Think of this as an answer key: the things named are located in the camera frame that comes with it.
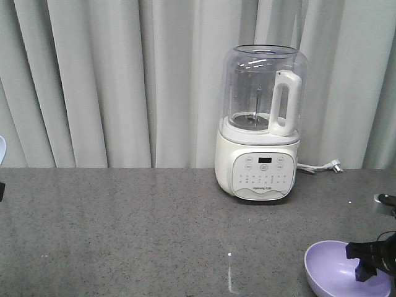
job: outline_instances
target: control panel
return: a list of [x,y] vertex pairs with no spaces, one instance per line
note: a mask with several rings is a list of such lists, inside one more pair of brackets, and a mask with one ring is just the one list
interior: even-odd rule
[[295,172],[295,161],[286,153],[245,153],[234,162],[233,190],[252,196],[247,199],[266,200],[266,194],[282,198],[293,186]]

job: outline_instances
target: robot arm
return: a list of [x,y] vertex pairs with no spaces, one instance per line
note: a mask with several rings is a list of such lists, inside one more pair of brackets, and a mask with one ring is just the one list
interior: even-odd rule
[[[374,210],[396,218],[396,197],[379,194],[374,196]],[[359,258],[355,269],[356,280],[365,282],[377,269],[396,278],[396,232],[385,241],[349,243],[346,246],[348,259]]]

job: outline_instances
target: digital display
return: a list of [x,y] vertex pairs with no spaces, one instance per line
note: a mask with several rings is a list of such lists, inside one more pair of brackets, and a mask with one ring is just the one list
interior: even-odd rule
[[259,158],[259,163],[272,163],[272,158]]

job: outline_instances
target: blender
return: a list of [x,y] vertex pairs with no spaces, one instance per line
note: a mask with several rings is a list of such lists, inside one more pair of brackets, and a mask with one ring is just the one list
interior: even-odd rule
[[297,49],[242,45],[225,57],[215,174],[247,200],[285,197],[295,183],[307,60]]

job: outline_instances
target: power cord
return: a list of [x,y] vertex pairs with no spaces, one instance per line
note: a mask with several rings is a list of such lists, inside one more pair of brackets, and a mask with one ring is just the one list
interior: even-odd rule
[[315,172],[325,171],[325,170],[333,170],[335,173],[344,172],[344,170],[341,167],[341,162],[339,159],[332,160],[330,163],[322,166],[312,166],[312,165],[305,165],[298,163],[297,169],[308,174],[315,174]]

